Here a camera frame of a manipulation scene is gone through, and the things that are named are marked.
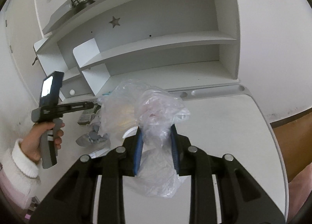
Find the handheld device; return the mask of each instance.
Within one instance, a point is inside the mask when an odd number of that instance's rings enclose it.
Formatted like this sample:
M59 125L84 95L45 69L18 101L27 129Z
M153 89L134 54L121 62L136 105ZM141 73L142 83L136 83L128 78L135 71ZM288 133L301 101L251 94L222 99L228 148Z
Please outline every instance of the handheld device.
M62 87L64 73L54 72L47 76L42 84L39 108L32 111L34 123L54 122L53 130L46 131L40 138L40 154L44 169L50 168L57 163L57 149L54 139L63 123L61 117L64 113L75 112L93 108L94 104L89 101L74 102L58 105L60 88Z

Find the device screen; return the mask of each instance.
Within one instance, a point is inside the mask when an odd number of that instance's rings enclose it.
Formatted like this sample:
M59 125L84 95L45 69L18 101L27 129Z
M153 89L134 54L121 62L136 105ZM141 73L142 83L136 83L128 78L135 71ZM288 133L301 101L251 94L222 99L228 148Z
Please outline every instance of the device screen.
M53 76L49 77L43 82L41 97L45 97L51 92L51 86L53 82Z

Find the pink sleeve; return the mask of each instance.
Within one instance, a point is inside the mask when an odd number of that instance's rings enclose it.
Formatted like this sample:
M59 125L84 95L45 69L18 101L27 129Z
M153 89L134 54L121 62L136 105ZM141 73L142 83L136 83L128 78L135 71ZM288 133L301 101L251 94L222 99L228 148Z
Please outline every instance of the pink sleeve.
M27 209L40 184L38 167L20 150L17 140L13 150L8 149L0 171L0 187L15 209Z
M312 163L301 171L289 184L289 213L290 221L303 206L312 191Z

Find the white shelf unit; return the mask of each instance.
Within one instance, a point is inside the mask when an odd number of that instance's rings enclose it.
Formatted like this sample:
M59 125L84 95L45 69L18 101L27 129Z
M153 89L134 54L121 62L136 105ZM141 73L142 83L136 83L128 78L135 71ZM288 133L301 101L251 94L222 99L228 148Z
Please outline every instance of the white shelf unit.
M112 16L121 26L108 24ZM65 72L63 102L96 99L130 78L169 91L234 84L237 1L100 0L34 48L46 74Z

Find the white sleeve cuff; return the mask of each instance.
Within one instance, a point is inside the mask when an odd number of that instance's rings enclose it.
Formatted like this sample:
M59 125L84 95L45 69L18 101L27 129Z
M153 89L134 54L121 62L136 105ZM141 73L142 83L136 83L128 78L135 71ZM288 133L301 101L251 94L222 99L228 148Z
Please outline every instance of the white sleeve cuff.
M22 139L18 139L15 142L15 146L12 151L12 159L15 165L29 178L36 178L39 174L39 168L21 151L20 142Z

